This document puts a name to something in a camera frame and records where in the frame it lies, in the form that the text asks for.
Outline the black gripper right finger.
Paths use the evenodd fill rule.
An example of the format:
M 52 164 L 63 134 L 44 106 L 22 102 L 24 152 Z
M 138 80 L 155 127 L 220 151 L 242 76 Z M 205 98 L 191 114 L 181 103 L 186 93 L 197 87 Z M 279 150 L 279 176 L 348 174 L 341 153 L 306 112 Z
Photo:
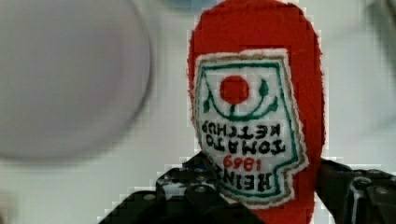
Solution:
M 395 176 L 321 160 L 316 193 L 335 224 L 396 224 Z

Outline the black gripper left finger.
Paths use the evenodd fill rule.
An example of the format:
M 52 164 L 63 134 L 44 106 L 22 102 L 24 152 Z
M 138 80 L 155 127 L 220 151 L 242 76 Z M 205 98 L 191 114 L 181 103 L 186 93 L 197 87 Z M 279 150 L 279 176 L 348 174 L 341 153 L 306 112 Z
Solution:
M 160 176 L 154 190 L 132 193 L 99 224 L 265 224 L 241 203 L 227 202 L 200 152 Z

